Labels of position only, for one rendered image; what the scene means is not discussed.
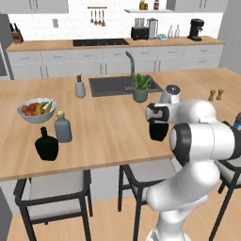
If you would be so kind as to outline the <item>black glass jug bottle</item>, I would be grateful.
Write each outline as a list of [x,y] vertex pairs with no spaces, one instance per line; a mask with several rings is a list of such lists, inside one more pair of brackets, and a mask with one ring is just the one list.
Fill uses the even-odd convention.
[[35,142],[37,153],[41,160],[55,161],[58,155],[58,141],[47,134],[45,127],[40,128],[41,137]]

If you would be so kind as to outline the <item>black hob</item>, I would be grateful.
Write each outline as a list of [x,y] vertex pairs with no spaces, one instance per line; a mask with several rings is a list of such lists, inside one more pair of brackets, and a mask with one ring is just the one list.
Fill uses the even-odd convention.
[[90,40],[73,40],[73,47],[81,46],[114,46],[129,45],[125,39],[90,39]]

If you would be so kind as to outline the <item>dark grey sink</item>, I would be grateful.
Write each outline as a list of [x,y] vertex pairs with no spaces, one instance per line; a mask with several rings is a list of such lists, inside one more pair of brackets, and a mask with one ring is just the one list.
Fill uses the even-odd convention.
[[135,80],[130,76],[99,77],[89,79],[93,97],[132,94]]

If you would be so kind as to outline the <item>white wall shelf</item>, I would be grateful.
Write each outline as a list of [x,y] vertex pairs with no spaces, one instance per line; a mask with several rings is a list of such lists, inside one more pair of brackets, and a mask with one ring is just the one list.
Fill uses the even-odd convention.
[[169,9],[125,9],[127,13],[141,13],[141,14],[148,14],[148,13],[173,13],[173,10]]

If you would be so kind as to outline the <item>silver kettle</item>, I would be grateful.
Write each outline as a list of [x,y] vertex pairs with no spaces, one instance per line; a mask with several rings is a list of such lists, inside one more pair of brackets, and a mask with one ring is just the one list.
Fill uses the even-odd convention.
[[157,34],[158,21],[154,18],[148,19],[147,26],[149,27],[149,39],[153,40]]

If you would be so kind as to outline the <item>wooden knife block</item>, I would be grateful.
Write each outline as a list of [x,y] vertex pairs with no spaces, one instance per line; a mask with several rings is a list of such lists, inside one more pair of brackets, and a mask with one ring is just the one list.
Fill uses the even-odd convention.
[[14,43],[22,43],[24,41],[24,38],[22,36],[22,33],[20,29],[17,27],[16,24],[10,24],[10,30],[11,30],[11,36],[13,37]]

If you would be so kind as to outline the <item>grey soap dispenser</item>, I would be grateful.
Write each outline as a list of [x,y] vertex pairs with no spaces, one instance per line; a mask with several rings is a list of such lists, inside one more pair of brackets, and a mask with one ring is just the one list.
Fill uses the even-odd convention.
[[77,75],[77,80],[75,82],[75,96],[77,98],[84,98],[86,96],[85,84],[82,81],[82,75]]

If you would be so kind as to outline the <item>grey tap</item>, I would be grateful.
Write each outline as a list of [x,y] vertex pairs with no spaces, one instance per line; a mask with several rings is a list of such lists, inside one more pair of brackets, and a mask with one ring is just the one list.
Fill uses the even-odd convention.
[[124,87],[124,90],[125,91],[131,91],[131,90],[133,90],[133,86],[134,86],[134,76],[133,76],[133,74],[135,73],[135,60],[134,60],[133,56],[128,51],[126,51],[125,54],[129,57],[129,59],[131,61],[131,84],[129,86],[126,85]]

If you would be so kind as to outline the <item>black toaster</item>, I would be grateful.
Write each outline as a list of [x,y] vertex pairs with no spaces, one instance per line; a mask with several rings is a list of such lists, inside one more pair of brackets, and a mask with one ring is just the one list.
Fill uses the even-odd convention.
[[147,40],[149,38],[149,28],[146,26],[133,26],[131,29],[131,38],[133,40]]

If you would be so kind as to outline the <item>black coffee machine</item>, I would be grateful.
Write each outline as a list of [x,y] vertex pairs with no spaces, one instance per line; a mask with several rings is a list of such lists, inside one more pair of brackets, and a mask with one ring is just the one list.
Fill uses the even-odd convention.
[[188,38],[193,41],[201,41],[199,32],[202,31],[203,26],[204,26],[204,20],[192,19],[190,22],[190,31],[189,31]]

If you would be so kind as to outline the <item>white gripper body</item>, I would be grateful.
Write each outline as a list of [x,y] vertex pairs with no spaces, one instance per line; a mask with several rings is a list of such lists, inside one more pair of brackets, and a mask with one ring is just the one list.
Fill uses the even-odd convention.
[[155,109],[154,104],[148,104],[145,109],[145,118],[149,123],[154,123],[157,118],[158,111]]

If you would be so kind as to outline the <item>yellow bananas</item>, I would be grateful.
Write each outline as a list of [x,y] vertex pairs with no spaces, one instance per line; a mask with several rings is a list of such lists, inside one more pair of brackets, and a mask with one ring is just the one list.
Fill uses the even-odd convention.
[[51,103],[48,102],[42,102],[40,104],[37,105],[36,107],[36,113],[37,115],[44,115],[50,112],[52,107]]

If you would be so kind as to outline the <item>white fruit bowl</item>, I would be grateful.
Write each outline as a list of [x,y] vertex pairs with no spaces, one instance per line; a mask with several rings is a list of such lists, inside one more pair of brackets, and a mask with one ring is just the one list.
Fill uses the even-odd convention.
[[[44,114],[44,115],[37,115],[36,110],[35,111],[27,111],[26,113],[22,112],[22,106],[23,105],[29,105],[30,104],[40,104],[42,102],[48,102],[52,104],[51,110],[49,113]],[[49,119],[52,118],[52,116],[54,115],[54,112],[56,110],[56,102],[52,99],[48,99],[48,98],[37,98],[37,99],[30,99],[28,101],[24,101],[22,104],[20,104],[17,107],[17,113],[26,121],[30,122],[30,123],[42,123],[42,122],[46,122]]]

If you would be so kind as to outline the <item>green plant in pot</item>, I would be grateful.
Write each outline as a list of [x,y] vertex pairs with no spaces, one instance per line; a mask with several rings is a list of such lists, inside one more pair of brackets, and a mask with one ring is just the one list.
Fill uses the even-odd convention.
[[148,88],[152,78],[149,75],[132,73],[134,78],[133,99],[138,103],[144,103],[148,99]]

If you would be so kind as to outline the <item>grey base cupboards run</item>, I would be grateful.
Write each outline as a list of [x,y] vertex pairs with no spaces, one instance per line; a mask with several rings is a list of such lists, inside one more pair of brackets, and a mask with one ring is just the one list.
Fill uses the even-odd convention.
[[163,72],[216,68],[221,44],[134,47],[90,50],[9,52],[8,58],[16,79],[83,75],[106,75],[131,72],[128,51],[135,60],[135,72]]

